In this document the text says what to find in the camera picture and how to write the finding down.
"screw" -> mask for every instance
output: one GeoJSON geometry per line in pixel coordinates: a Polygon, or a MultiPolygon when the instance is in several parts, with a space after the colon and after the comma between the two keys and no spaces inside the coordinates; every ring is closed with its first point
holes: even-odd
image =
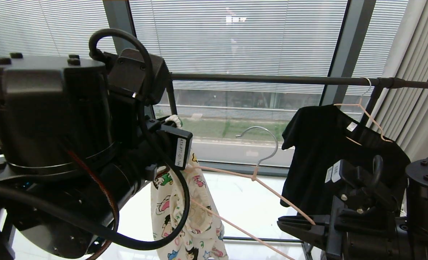
{"type": "Polygon", "coordinates": [[[81,61],[79,59],[67,59],[69,65],[79,66],[81,65],[81,61]]]}
{"type": "Polygon", "coordinates": [[[12,59],[23,59],[23,54],[21,52],[11,52],[10,57],[12,59]]]}
{"type": "Polygon", "coordinates": [[[12,64],[12,60],[7,57],[1,57],[0,58],[0,65],[9,65],[12,64]]]}

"curtain fold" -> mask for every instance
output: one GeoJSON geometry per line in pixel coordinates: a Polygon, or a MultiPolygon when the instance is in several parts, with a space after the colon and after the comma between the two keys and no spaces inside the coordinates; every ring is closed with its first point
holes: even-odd
{"type": "MultiPolygon", "coordinates": [[[[397,73],[392,75],[394,70],[385,69],[384,72],[389,71],[390,75],[383,76],[395,76],[409,81],[428,81],[428,1],[410,1],[407,12],[412,9],[410,5],[420,4],[423,4],[424,8],[414,33],[411,34],[411,29],[402,29],[402,26],[411,26],[415,22],[411,21],[415,19],[415,15],[405,15],[392,46],[390,53],[398,54],[396,44],[404,45],[405,38],[411,39],[397,73]]],[[[385,135],[395,140],[412,161],[428,157],[428,89],[384,90],[375,108],[374,117],[383,127],[385,135]]]]}

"road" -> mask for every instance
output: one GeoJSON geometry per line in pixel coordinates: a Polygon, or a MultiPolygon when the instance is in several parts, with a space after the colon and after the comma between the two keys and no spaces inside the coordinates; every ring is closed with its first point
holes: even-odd
{"type": "MultiPolygon", "coordinates": [[[[228,143],[228,142],[203,142],[193,140],[192,148],[201,161],[221,161],[225,163],[256,164],[261,158],[272,154],[274,146],[259,146],[254,144],[228,143]]],[[[278,147],[276,155],[265,160],[262,165],[285,166],[291,164],[294,148],[283,151],[278,147]]]]}

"black t-shirt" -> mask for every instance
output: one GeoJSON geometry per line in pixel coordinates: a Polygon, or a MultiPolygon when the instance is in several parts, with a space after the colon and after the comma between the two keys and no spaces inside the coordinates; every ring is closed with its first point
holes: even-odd
{"type": "MultiPolygon", "coordinates": [[[[381,181],[388,187],[397,186],[400,179],[406,181],[403,177],[410,159],[402,149],[396,143],[382,140],[377,132],[358,125],[334,105],[299,109],[283,132],[283,139],[281,148],[295,146],[295,151],[282,196],[306,214],[331,213],[334,191],[325,187],[324,182],[328,168],[340,159],[372,173],[373,158],[381,155],[384,161],[381,181]]],[[[397,191],[395,196],[401,203],[403,191],[397,191]]]]}

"white label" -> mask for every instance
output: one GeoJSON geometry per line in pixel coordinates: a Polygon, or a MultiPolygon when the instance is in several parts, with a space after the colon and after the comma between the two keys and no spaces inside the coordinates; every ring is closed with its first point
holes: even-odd
{"type": "Polygon", "coordinates": [[[333,166],[331,166],[330,168],[328,168],[328,170],[326,171],[325,183],[327,183],[328,181],[331,180],[332,174],[333,174],[333,166]]]}
{"type": "Polygon", "coordinates": [[[185,161],[185,145],[187,141],[183,138],[177,139],[177,150],[176,150],[176,166],[182,167],[184,166],[185,161]]]}
{"type": "Polygon", "coordinates": [[[354,129],[357,127],[357,124],[354,122],[351,122],[348,126],[347,126],[347,130],[349,131],[354,131],[354,129]]]}
{"type": "Polygon", "coordinates": [[[333,182],[339,181],[341,179],[341,176],[339,175],[339,167],[341,166],[341,160],[337,161],[333,165],[333,175],[331,176],[331,180],[333,182]]]}

